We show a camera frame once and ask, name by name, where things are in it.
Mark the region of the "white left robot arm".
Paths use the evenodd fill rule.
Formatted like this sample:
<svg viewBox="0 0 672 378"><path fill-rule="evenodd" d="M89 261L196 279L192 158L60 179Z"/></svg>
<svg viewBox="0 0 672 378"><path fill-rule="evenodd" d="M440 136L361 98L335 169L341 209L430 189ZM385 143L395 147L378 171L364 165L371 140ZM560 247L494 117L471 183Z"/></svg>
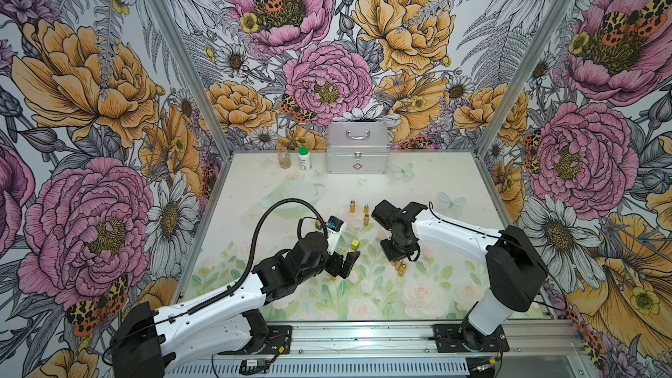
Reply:
<svg viewBox="0 0 672 378"><path fill-rule="evenodd" d="M162 377L206 355L257 353L270 333L260 312L264 306L292 295L322 272L350 275L360 252L341 255L328 247L327 237L311 232L232 285L172 306L134 306L110 341L114 375Z"/></svg>

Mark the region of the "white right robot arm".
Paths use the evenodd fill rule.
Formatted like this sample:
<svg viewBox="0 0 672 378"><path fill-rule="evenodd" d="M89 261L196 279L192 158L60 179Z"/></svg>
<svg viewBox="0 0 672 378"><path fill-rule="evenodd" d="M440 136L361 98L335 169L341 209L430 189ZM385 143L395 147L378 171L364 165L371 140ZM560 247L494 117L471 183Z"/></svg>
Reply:
<svg viewBox="0 0 672 378"><path fill-rule="evenodd" d="M513 313L525 313L535 302L551 273L522 229L488 229L439 215L433 206L412 201L398 208L381 201L372 219L387 233L381 249L387 259L416 262L422 243L435 243L485 264L489 288L450 337L436 336L437 343L455 344L467 352L488 349L498 340L497 330Z"/></svg>

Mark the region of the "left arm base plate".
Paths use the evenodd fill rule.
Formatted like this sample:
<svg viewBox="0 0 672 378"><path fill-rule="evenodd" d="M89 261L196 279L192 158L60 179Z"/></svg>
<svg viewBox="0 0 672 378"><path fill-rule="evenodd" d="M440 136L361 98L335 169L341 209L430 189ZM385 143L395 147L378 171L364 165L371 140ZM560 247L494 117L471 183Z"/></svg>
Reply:
<svg viewBox="0 0 672 378"><path fill-rule="evenodd" d="M237 355L288 355L291 351L293 327L290 325L271 325L263 339L252 339L245 348L236 351Z"/></svg>

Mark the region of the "gold lipstick pair lower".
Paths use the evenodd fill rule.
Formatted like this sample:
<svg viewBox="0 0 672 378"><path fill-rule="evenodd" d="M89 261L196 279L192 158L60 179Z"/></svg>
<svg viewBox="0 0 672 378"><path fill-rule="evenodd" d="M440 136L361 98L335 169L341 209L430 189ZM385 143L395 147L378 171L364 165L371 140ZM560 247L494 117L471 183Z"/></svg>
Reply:
<svg viewBox="0 0 672 378"><path fill-rule="evenodd" d="M394 264L394 266L395 266L395 271L397 272L397 276L402 278L405 275L405 273L408 269L408 265L405 262L399 261L399 262L396 262Z"/></svg>

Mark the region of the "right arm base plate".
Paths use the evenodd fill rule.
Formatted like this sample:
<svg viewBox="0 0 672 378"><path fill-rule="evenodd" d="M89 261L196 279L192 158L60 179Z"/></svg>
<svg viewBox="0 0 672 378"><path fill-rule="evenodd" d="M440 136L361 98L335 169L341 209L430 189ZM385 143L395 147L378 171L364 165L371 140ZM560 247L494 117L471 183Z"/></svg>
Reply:
<svg viewBox="0 0 672 378"><path fill-rule="evenodd" d="M432 326L432 337L439 353L507 353L509 341L500 325L492 334L482 334L468 323L442 323Z"/></svg>

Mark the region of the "silver aluminium first aid case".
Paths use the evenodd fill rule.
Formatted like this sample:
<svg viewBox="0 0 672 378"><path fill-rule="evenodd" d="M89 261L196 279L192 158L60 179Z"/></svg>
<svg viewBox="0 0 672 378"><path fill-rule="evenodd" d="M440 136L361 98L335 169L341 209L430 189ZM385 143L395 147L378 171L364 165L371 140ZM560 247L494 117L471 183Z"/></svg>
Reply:
<svg viewBox="0 0 672 378"><path fill-rule="evenodd" d="M330 174L384 174L390 135L384 122L332 122L327 129Z"/></svg>

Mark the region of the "white bottle green cap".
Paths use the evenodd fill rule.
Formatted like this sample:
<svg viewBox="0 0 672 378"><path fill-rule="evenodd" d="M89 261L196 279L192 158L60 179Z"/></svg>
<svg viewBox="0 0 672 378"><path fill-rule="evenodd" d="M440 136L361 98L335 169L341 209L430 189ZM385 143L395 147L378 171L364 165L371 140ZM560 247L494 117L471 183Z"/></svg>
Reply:
<svg viewBox="0 0 672 378"><path fill-rule="evenodd" d="M299 148L299 167L303 171L308 171L312 168L311 151L306 146Z"/></svg>

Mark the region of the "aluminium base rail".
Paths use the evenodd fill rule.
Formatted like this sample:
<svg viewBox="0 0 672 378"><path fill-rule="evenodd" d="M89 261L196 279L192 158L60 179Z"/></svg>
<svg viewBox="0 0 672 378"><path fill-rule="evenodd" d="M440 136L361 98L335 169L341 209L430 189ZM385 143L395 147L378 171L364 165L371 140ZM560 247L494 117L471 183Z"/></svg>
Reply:
<svg viewBox="0 0 672 378"><path fill-rule="evenodd" d="M598 372L568 320L509 320L483 350L453 340L457 321L296 322L285 353L203 355L171 377L240 377L269 366L263 377L596 377Z"/></svg>

